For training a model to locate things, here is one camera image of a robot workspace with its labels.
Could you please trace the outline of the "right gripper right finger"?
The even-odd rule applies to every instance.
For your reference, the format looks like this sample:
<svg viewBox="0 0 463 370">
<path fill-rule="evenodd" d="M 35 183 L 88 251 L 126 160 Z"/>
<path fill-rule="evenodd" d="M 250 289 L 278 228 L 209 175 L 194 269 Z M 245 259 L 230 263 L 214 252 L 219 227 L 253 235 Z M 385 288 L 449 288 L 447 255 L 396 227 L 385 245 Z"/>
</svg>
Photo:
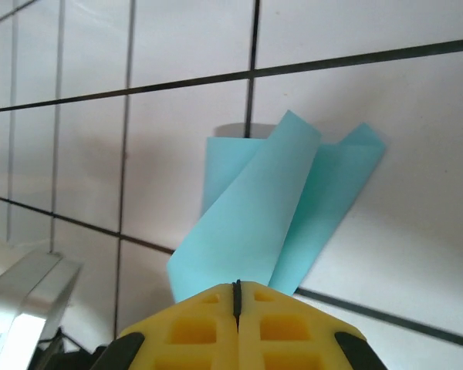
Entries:
<svg viewBox="0 0 463 370">
<path fill-rule="evenodd" d="M 241 281 L 240 369 L 385 369 L 354 326 L 293 297 Z"/>
</svg>

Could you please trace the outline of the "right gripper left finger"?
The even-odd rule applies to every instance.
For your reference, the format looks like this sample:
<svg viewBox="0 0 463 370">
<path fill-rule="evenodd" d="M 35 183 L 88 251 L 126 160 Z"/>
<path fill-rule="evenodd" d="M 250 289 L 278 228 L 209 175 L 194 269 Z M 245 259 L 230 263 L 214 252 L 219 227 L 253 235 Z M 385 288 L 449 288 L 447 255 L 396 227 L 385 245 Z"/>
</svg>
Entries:
<svg viewBox="0 0 463 370">
<path fill-rule="evenodd" d="M 124 329 L 93 369 L 238 369 L 240 282 L 219 284 Z"/>
</svg>

